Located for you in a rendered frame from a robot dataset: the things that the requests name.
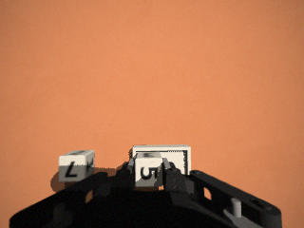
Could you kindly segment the white number cube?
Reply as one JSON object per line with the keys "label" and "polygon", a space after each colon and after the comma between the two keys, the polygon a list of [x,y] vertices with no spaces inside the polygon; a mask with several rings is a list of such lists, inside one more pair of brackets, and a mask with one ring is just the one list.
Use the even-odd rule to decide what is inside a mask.
{"label": "white number cube", "polygon": [[162,187],[162,155],[160,152],[138,152],[135,159],[135,186]]}
{"label": "white number cube", "polygon": [[94,172],[94,150],[73,150],[59,157],[58,182],[81,181]]}

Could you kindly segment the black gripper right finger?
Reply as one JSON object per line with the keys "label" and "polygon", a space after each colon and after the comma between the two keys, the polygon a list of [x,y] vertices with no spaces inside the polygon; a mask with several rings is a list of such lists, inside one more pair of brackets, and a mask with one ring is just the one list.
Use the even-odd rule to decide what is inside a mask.
{"label": "black gripper right finger", "polygon": [[[193,200],[238,228],[282,228],[281,211],[273,204],[202,171],[191,170],[184,175],[175,167],[162,158],[164,203],[191,209]],[[204,196],[204,188],[211,199]]]}

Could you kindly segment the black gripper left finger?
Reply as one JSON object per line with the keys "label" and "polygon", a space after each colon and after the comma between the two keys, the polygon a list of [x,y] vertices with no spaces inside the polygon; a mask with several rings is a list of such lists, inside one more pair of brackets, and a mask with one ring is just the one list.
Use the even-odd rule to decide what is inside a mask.
{"label": "black gripper left finger", "polygon": [[[130,159],[115,176],[95,173],[17,212],[9,228],[65,228],[105,202],[106,211],[133,204],[134,188],[135,159]],[[92,200],[86,203],[90,191]]]}

